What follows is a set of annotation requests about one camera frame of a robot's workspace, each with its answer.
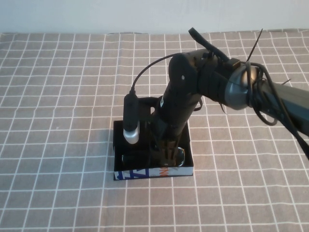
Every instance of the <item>gray tablecloth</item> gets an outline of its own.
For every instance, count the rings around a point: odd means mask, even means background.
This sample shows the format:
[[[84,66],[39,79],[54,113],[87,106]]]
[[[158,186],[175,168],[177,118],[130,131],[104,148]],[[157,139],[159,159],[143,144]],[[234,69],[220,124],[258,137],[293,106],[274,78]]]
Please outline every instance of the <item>gray tablecloth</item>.
[[[257,35],[203,34],[241,60]],[[132,80],[197,48],[189,34],[0,34],[0,231],[309,231],[309,161],[252,109],[204,100],[189,120],[194,176],[113,181],[112,122]],[[264,32],[251,61],[309,90],[309,31]],[[163,94],[168,63],[140,96]]]

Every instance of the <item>wire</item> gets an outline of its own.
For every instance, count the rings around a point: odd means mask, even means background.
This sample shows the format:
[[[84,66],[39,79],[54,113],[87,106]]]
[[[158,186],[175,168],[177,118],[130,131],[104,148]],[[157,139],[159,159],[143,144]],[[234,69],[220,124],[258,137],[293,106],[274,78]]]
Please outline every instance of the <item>wire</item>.
[[[257,37],[257,40],[255,41],[255,44],[254,44],[254,46],[253,46],[253,48],[252,48],[252,50],[251,50],[251,52],[250,52],[250,54],[249,54],[249,56],[248,56],[248,58],[247,58],[247,61],[250,60],[250,57],[251,57],[251,55],[252,55],[252,53],[253,53],[253,51],[254,51],[256,45],[257,45],[257,42],[259,42],[259,39],[260,39],[260,37],[261,37],[262,32],[263,32],[263,28],[261,29],[260,34],[259,34],[259,36]]]
[[[257,80],[251,84],[251,65],[256,66],[260,70],[260,74],[257,78]],[[263,95],[261,91],[261,83],[264,81],[263,79],[263,73],[265,74],[265,77],[267,79],[268,85],[272,91],[272,94],[274,95],[274,98],[279,106],[279,111],[274,110],[275,118],[277,118],[285,127],[286,129],[297,139],[300,147],[303,149],[306,157],[309,159],[309,145],[305,142],[305,140],[299,135],[296,127],[294,126],[291,118],[289,117],[289,114],[286,110],[286,107],[280,97],[278,96],[278,93],[274,87],[274,84],[270,78],[270,75],[266,69],[265,66],[258,64],[258,63],[250,63],[249,61],[246,62],[246,71],[247,71],[247,80],[248,80],[248,93],[249,93],[249,101],[255,111],[255,113],[258,115],[258,117],[267,125],[273,126],[277,123],[277,120],[275,119],[274,122],[268,122],[260,113],[258,106],[253,98],[253,88],[252,86],[254,84],[257,85],[257,92],[262,97],[263,101],[265,101],[265,104],[268,104],[269,109],[271,109],[271,104],[266,99],[266,97]]]
[[[139,77],[140,77],[147,69],[149,69],[151,66],[155,65],[156,63],[158,63],[158,62],[160,62],[160,61],[163,61],[163,60],[165,60],[165,59],[167,59],[167,58],[173,57],[173,56],[178,55],[178,54],[180,54],[180,53],[174,53],[174,54],[168,55],[168,56],[166,56],[166,57],[162,57],[162,58],[157,59],[156,61],[152,62],[151,64],[149,64],[146,68],[144,68],[144,69],[136,76],[136,78],[135,78],[135,80],[134,80],[134,82],[133,82],[133,84],[132,84],[131,91],[134,91],[135,84],[136,84],[137,80],[139,79]]]
[[[197,32],[194,28],[191,28],[189,30],[189,34],[191,37],[200,45],[205,47],[210,52],[213,52],[216,56],[218,56],[223,62],[228,62],[230,59],[224,54],[222,51],[220,51],[218,48],[213,46],[211,43],[209,43],[207,40],[204,39],[204,37]]]
[[[283,82],[282,85],[285,85],[285,84],[288,83],[290,80],[291,80],[291,79],[289,79],[289,80]]]
[[[199,102],[199,107],[195,108],[194,111],[199,111],[199,110],[202,109],[202,107],[203,107],[203,101],[202,101],[202,99],[200,99],[198,102]]]

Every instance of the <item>printed label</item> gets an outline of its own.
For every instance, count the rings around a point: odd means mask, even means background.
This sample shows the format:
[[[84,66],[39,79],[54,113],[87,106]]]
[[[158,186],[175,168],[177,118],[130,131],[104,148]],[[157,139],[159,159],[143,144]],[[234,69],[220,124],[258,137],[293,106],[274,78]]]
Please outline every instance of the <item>printed label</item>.
[[[151,168],[151,169],[136,169],[128,171],[114,172],[115,179],[117,180],[129,180],[129,179],[141,179],[149,178],[151,176],[183,176],[192,175],[193,167],[174,167],[174,168]]]

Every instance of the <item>grid tablecloth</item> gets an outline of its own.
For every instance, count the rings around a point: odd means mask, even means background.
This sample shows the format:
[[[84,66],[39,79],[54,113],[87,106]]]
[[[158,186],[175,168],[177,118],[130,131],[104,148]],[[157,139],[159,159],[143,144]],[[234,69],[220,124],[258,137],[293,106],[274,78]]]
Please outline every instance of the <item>grid tablecloth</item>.
[[[257,35],[203,34],[243,61]],[[309,231],[309,161],[252,109],[204,99],[189,119],[194,176],[113,181],[112,122],[133,78],[197,48],[189,34],[0,34],[0,231]],[[309,90],[309,31],[263,32],[251,61]],[[168,63],[139,96],[163,94]]]

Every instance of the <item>black cable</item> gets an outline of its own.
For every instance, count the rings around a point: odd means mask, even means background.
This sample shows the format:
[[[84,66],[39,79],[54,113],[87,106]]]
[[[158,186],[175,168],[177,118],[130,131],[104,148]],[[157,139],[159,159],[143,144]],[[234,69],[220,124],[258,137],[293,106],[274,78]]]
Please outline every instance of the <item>black cable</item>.
[[[260,84],[261,84],[261,81],[263,80],[263,72],[260,71],[257,80],[256,80],[254,83],[251,83],[251,63],[250,63],[249,61],[246,62],[246,71],[247,71],[247,82],[248,82],[248,93],[249,93],[249,96],[248,96],[248,97],[249,97],[249,101],[250,101],[250,103],[251,103],[251,106],[252,106],[254,112],[256,113],[256,115],[257,115],[266,125],[268,125],[268,126],[274,126],[274,125],[276,125],[277,122],[278,122],[276,119],[274,119],[273,122],[269,122],[269,121],[267,121],[266,118],[264,118],[264,117],[262,116],[261,112],[260,112],[259,109],[258,109],[257,103],[255,102],[255,100],[254,100],[254,98],[253,98],[253,88],[252,88],[252,86],[253,86],[254,84],[257,84],[257,86],[258,86],[258,91],[260,90],[260,86],[261,86]],[[266,98],[265,98],[264,95],[263,95],[263,93],[262,93],[261,91],[259,91],[259,92],[260,92],[260,95],[261,95],[261,97],[263,98],[263,100],[264,100],[265,102],[267,102],[267,101],[266,101]]]
[[[199,102],[199,107],[195,108],[194,111],[199,111],[203,107],[203,100],[200,99],[198,102]]]
[[[154,64],[156,64],[156,63],[158,63],[158,62],[160,62],[160,61],[163,61],[163,60],[165,60],[165,59],[167,59],[167,58],[173,57],[173,56],[178,55],[178,54],[180,54],[180,53],[174,53],[174,54],[168,55],[168,56],[166,56],[166,57],[162,57],[162,58],[157,59],[156,61],[152,62],[151,64],[149,64],[146,68],[144,68],[144,69],[136,76],[136,78],[135,78],[135,80],[134,80],[134,82],[133,82],[133,84],[132,84],[131,91],[134,91],[135,84],[136,84],[137,80],[139,79],[139,77],[140,77],[147,69],[149,69],[151,66],[153,66]]]
[[[278,104],[279,107],[279,112],[274,110],[274,113],[276,115],[276,118],[286,127],[286,129],[297,139],[299,145],[301,146],[302,150],[304,151],[306,157],[309,159],[309,145],[305,142],[305,140],[299,135],[296,127],[294,126],[291,118],[289,117],[289,114],[286,110],[286,107],[284,105],[284,103],[282,102],[282,100],[280,99],[280,97],[278,96],[278,93],[273,85],[273,82],[270,78],[270,75],[266,69],[265,66],[258,64],[258,63],[250,63],[250,62],[246,62],[246,71],[247,71],[247,80],[248,80],[248,93],[249,93],[249,100],[250,103],[252,104],[252,107],[254,109],[254,111],[256,112],[256,114],[259,116],[259,118],[265,122],[267,125],[274,125],[277,123],[276,120],[274,120],[274,122],[268,122],[260,113],[255,100],[253,99],[253,92],[252,92],[252,84],[251,84],[251,65],[252,66],[256,66],[259,68],[260,72],[265,74],[265,77],[267,79],[268,85],[272,91],[272,94]],[[261,75],[258,76],[257,80],[255,81],[254,84],[257,85],[258,87],[258,94],[262,97],[262,99],[265,101],[266,104],[268,104],[270,106],[269,101],[267,101],[266,97],[263,95],[260,85],[263,81],[263,78],[261,77]]]
[[[256,45],[257,45],[257,42],[259,41],[259,39],[260,39],[260,37],[261,37],[262,32],[263,32],[263,28],[261,29],[260,34],[259,34],[259,36],[257,37],[257,39],[256,39],[256,41],[255,41],[255,44],[254,44],[254,46],[253,46],[253,48],[252,48],[252,50],[251,50],[251,52],[250,52],[250,54],[249,54],[249,56],[248,56],[248,58],[247,58],[247,61],[250,60],[250,57],[252,56],[252,53],[253,53],[253,51],[254,51]]]
[[[291,79],[289,79],[289,80],[283,82],[282,85],[285,85],[285,84],[288,83],[290,80],[291,80]]]

